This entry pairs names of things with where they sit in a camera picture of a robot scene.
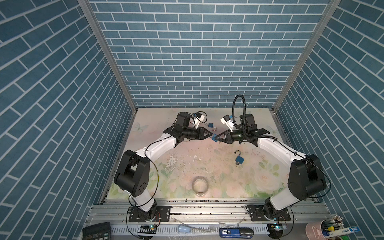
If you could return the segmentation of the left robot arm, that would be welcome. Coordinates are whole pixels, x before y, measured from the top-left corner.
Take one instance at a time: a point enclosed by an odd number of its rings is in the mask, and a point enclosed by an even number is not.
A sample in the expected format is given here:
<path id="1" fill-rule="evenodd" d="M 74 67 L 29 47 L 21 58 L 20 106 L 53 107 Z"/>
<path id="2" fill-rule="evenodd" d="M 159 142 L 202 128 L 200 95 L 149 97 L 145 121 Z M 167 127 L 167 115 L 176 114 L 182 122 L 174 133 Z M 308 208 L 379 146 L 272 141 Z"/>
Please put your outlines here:
<path id="1" fill-rule="evenodd" d="M 157 213 L 154 194 L 147 190 L 151 166 L 155 167 L 159 176 L 155 161 L 163 154 L 185 140 L 200 141 L 212 137 L 212 132 L 200 126 L 207 118 L 207 114 L 202 111 L 180 112 L 171 127 L 165 129 L 156 141 L 140 150 L 127 150 L 123 153 L 114 176 L 114 184 L 130 194 L 129 204 L 139 215 L 140 221 L 148 222 L 160 215 Z"/>

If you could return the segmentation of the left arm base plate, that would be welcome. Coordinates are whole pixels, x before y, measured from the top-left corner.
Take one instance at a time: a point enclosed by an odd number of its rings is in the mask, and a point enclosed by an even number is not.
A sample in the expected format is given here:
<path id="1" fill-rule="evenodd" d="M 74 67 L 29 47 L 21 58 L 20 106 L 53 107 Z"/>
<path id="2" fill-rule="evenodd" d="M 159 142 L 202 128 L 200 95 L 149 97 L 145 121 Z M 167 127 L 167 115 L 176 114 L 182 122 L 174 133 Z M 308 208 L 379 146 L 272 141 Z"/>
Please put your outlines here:
<path id="1" fill-rule="evenodd" d="M 130 223 L 144 223 L 153 222 L 157 219 L 157 222 L 169 222 L 171 214 L 170 206 L 156 206 L 153 205 L 148 212 L 143 211 L 137 207 L 130 207 L 128 210 L 128 219 Z"/>

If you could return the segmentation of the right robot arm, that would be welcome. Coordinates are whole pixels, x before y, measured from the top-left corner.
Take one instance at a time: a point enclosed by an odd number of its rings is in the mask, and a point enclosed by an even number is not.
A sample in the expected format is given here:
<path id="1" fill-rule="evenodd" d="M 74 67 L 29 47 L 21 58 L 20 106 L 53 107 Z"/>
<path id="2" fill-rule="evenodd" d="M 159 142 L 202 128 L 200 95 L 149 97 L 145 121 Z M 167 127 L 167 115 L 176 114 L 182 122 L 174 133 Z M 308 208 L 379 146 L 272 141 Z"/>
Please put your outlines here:
<path id="1" fill-rule="evenodd" d="M 250 143 L 270 153 L 289 169 L 287 186 L 265 200 L 263 214 L 269 221 L 279 218 L 292 205 L 330 189 L 331 181 L 323 171 L 320 159 L 315 155 L 305 155 L 270 135 L 269 131 L 259 129 L 252 114 L 240 116 L 226 115 L 221 122 L 228 129 L 215 136 L 215 140 L 225 144 L 234 142 Z"/>

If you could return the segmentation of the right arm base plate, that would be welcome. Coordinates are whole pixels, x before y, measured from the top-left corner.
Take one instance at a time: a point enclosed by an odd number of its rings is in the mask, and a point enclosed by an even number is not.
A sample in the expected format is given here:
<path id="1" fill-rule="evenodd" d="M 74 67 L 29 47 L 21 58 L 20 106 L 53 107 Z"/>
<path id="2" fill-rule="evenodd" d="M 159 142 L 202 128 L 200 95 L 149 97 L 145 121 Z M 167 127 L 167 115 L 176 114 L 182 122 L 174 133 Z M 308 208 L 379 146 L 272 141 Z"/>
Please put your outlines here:
<path id="1" fill-rule="evenodd" d="M 288 208 L 282 210 L 276 210 L 274 207 L 269 205 L 247 205 L 246 211 L 249 213 L 251 221 L 259 222 L 259 221 L 290 221 L 291 216 Z"/>

